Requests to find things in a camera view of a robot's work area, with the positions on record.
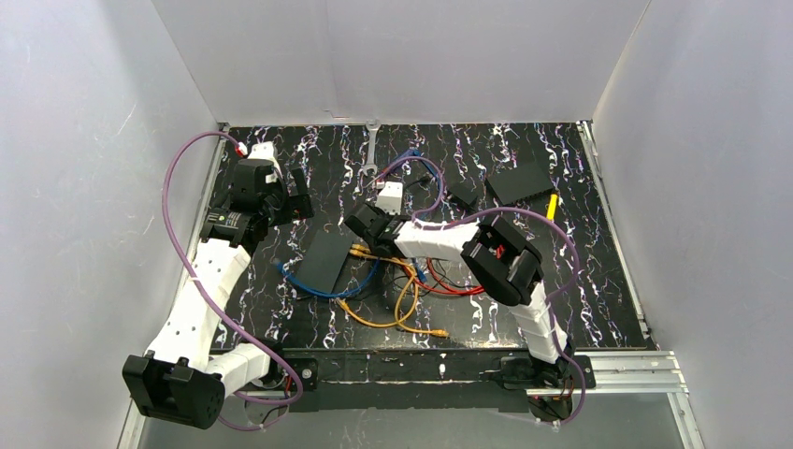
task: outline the work surface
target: work surface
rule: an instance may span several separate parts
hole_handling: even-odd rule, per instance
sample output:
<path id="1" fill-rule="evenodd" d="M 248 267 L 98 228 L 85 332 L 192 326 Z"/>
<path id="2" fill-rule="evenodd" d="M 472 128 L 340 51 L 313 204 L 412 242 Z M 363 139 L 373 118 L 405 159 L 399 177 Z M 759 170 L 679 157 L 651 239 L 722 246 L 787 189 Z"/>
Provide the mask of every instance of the work surface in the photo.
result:
<path id="1" fill-rule="evenodd" d="M 362 326 L 336 304 L 295 290 L 274 265 L 281 261 L 295 272 L 317 232 L 352 233 L 342 223 L 356 204 L 374 199 L 361 166 L 367 152 L 368 133 L 363 125 L 232 128 L 230 134 L 249 148 L 272 140 L 282 169 L 302 167 L 307 175 L 315 215 L 300 223 L 271 229 L 252 257 L 252 263 L 231 294 L 226 311 L 257 337 L 283 342 L 286 348 L 309 349 L 451 349 L 516 348 L 524 346 L 514 319 L 504 306 L 487 295 L 473 297 L 422 297 L 410 319 L 420 328 L 446 329 L 441 339 L 397 330 Z M 555 222 L 574 240 L 582 260 L 579 287 L 559 298 L 555 312 L 576 346 L 644 348 L 647 346 L 615 250 L 593 174 L 575 123 L 503 123 L 443 125 L 383 125 L 377 134 L 377 165 L 386 164 L 408 148 L 417 148 L 440 165 L 447 182 L 463 181 L 479 193 L 478 208 L 495 203 L 485 193 L 484 178 L 521 164 L 537 162 L 547 170 L 559 203 Z M 213 196 L 228 188 L 238 157 L 225 147 Z M 427 175 L 416 163 L 394 179 L 406 185 Z M 404 196 L 404 211 L 429 206 L 437 195 L 433 181 L 416 183 Z M 544 214 L 548 197 L 519 204 Z M 462 216 L 453 203 L 442 203 L 432 221 L 452 221 Z M 531 242 L 543 254 L 546 291 L 551 292 L 571 275 L 570 251 L 542 223 L 516 218 Z M 455 282 L 475 282 L 465 267 L 440 263 Z M 350 257 L 337 291 L 357 286 L 368 274 L 369 262 Z M 378 323 L 392 322 L 401 273 L 381 269 L 360 298 L 349 303 L 358 314 Z M 231 348 L 239 335 L 221 325 L 215 348 Z"/>

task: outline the metal frame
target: metal frame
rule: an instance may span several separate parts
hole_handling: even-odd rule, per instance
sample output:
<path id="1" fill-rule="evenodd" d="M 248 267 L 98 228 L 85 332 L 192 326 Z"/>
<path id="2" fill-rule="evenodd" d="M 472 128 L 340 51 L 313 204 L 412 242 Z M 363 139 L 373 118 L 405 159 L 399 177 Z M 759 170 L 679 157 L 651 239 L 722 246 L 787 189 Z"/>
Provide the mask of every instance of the metal frame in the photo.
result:
<path id="1" fill-rule="evenodd" d="M 611 207 L 609 205 L 607 196 L 603 188 L 603 181 L 600 174 L 600 166 L 598 164 L 598 151 L 595 147 L 595 141 L 592 138 L 591 122 L 580 121 L 577 122 L 579 132 L 581 133 L 582 141 L 584 142 L 584 154 L 593 168 L 595 176 L 595 185 L 600 196 L 600 200 L 604 206 L 604 212 L 609 229 L 612 232 L 614 246 L 619 255 L 620 263 L 622 264 L 623 271 L 625 272 L 627 285 L 631 299 L 636 307 L 637 316 L 642 325 L 642 331 L 647 332 L 647 327 L 644 322 L 644 312 L 641 303 L 639 302 L 633 280 L 627 269 L 625 258 L 623 257 L 622 249 L 616 235 L 613 225 L 613 218 L 611 214 Z M 224 131 L 229 129 L 228 124 L 223 126 Z M 190 238 L 188 246 L 188 254 L 195 253 L 195 246 L 198 242 L 198 233 L 203 221 L 204 209 L 209 203 L 211 197 L 211 190 L 217 175 L 217 168 L 223 155 L 224 142 L 221 139 L 218 142 L 212 163 L 209 167 L 209 173 L 204 184 L 202 193 L 201 204 L 195 218 L 195 225 L 193 234 Z M 186 280 L 186 272 L 182 272 L 179 287 L 184 284 Z M 688 386 L 685 383 L 683 373 L 677 362 L 677 358 L 672 351 L 584 351 L 582 355 L 587 355 L 592 360 L 592 369 L 595 372 L 595 378 L 598 387 L 587 390 L 590 394 L 637 394 L 637 393 L 650 393 L 650 394 L 666 394 L 670 401 L 671 411 L 674 413 L 674 419 L 677 423 L 678 431 L 681 435 L 685 449 L 700 449 L 704 448 L 699 428 L 694 420 L 694 414 L 691 412 L 691 406 L 688 402 Z M 530 389 L 526 393 L 531 396 L 547 395 L 546 389 Z M 122 435 L 117 447 L 122 449 L 137 448 L 142 436 L 143 426 L 145 425 L 146 418 L 137 411 L 137 408 L 130 402 L 129 412 L 127 413 L 124 422 Z"/>
<path id="2" fill-rule="evenodd" d="M 230 126 L 228 123 L 219 123 L 218 129 L 228 132 Z M 195 248 L 198 246 L 198 234 L 201 232 L 201 225 L 204 223 L 204 213 L 209 205 L 209 200 L 212 197 L 212 189 L 215 186 L 215 178 L 218 174 L 218 167 L 223 159 L 223 146 L 225 139 L 219 138 L 218 144 L 215 146 L 215 153 L 212 155 L 212 161 L 209 163 L 209 170 L 207 170 L 207 177 L 204 180 L 204 187 L 201 189 L 201 202 L 198 205 L 198 210 L 195 213 L 195 221 L 193 223 L 193 232 L 190 234 L 190 241 L 187 244 L 186 252 L 188 258 L 195 256 Z M 176 297 L 184 283 L 187 281 L 187 270 L 182 269 L 179 283 L 177 284 L 176 291 L 173 295 L 173 303 L 176 302 Z M 129 410 L 127 410 L 126 418 L 122 428 L 122 435 L 119 438 L 119 443 L 116 445 L 119 449 L 134 449 L 140 445 L 140 437 L 143 435 L 143 426 L 146 424 L 146 417 L 141 415 L 137 410 L 135 403 L 129 401 Z"/>

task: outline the blue cable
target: blue cable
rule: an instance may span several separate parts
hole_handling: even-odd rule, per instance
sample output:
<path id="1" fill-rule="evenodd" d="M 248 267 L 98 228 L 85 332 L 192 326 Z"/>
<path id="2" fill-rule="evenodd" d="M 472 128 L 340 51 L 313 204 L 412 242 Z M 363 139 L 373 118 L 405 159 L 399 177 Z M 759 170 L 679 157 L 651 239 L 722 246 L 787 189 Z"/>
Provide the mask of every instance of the blue cable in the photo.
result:
<path id="1" fill-rule="evenodd" d="M 335 298 L 335 297 L 353 297 L 353 296 L 361 293 L 361 290 L 363 290 L 367 286 L 369 281 L 371 281 L 371 279 L 374 277 L 374 273 L 375 273 L 375 271 L 377 271 L 377 267 L 379 265 L 380 265 L 380 259 L 375 259 L 374 265 L 372 265 L 372 269 L 369 271 L 369 274 L 364 279 L 364 281 L 361 282 L 353 290 L 346 290 L 346 291 L 341 292 L 341 293 L 323 293 L 323 292 L 319 292 L 317 290 L 314 290 L 313 288 L 310 288 L 310 287 L 304 285 L 303 283 L 301 283 L 300 281 L 298 281 L 297 279 L 295 279 L 295 277 L 292 275 L 292 273 L 286 271 L 286 268 L 283 267 L 283 264 L 279 264 L 278 265 L 278 270 L 281 271 L 281 274 L 283 275 L 284 279 L 289 281 L 290 284 L 294 285 L 295 287 L 299 288 L 300 290 L 303 290 L 306 293 L 311 293 L 312 295 L 315 295 L 316 297 L 325 297 L 325 298 L 328 298 L 328 299 L 332 299 L 332 298 Z"/>

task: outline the gray floor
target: gray floor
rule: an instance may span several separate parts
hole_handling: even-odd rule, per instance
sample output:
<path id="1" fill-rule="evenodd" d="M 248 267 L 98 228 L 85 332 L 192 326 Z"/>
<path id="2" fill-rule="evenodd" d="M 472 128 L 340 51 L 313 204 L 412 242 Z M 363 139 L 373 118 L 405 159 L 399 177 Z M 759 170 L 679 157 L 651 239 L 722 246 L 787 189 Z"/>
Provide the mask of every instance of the gray floor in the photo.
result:
<path id="1" fill-rule="evenodd" d="M 241 403 L 224 411 L 244 423 Z M 489 410 L 343 410 L 292 413 L 265 433 L 221 424 L 198 430 L 148 420 L 141 448 L 682 448 L 667 395 L 590 395 L 571 424 L 547 426 Z"/>

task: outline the marble pattern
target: marble pattern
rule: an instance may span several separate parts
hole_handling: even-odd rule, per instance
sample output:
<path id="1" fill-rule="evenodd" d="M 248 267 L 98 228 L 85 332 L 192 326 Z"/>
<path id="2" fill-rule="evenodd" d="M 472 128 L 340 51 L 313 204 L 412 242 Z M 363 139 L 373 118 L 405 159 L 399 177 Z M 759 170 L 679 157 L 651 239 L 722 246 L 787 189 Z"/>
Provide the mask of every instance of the marble pattern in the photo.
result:
<path id="1" fill-rule="evenodd" d="M 411 325 L 444 328 L 451 333 L 451 338 L 439 339 L 395 328 L 361 326 L 337 305 L 296 291 L 273 264 L 282 261 L 294 272 L 316 232 L 350 234 L 342 224 L 345 214 L 358 202 L 375 196 L 373 189 L 367 188 L 368 179 L 360 173 L 366 159 L 367 130 L 358 125 L 263 126 L 232 128 L 231 134 L 249 147 L 272 140 L 283 165 L 302 167 L 316 214 L 306 222 L 271 229 L 253 255 L 226 307 L 229 315 L 247 330 L 259 337 L 280 340 L 289 348 L 414 350 L 523 346 L 509 312 L 487 296 L 423 297 L 417 313 L 410 319 Z M 565 294 L 555 305 L 558 319 L 579 348 L 646 346 L 575 123 L 384 125 L 377 136 L 378 167 L 385 167 L 410 147 L 418 148 L 436 161 L 447 182 L 466 181 L 475 188 L 479 192 L 480 209 L 495 205 L 484 190 L 483 180 L 488 174 L 529 162 L 547 167 L 559 192 L 555 222 L 575 241 L 583 266 L 578 289 Z M 213 195 L 227 188 L 237 160 L 227 145 Z M 425 168 L 416 163 L 405 165 L 395 178 L 407 183 L 426 175 Z M 404 210 L 429 206 L 436 195 L 433 181 L 414 184 L 405 194 Z M 544 213 L 547 201 L 543 197 L 520 206 Z M 431 219 L 454 220 L 461 215 L 456 205 L 444 200 Z M 570 252 L 542 224 L 517 217 L 514 222 L 527 232 L 543 254 L 546 290 L 554 290 L 571 274 Z M 475 282 L 464 267 L 449 262 L 442 264 L 456 282 Z M 357 286 L 370 267 L 369 262 L 352 258 L 347 265 L 337 284 L 338 290 L 345 288 L 345 283 L 347 288 Z M 363 299 L 349 301 L 353 309 L 371 321 L 393 321 L 398 294 L 394 283 L 389 283 L 393 273 L 390 268 L 381 269 L 364 290 Z M 221 325 L 215 347 L 228 348 L 237 340 L 238 335 L 229 335 Z"/>

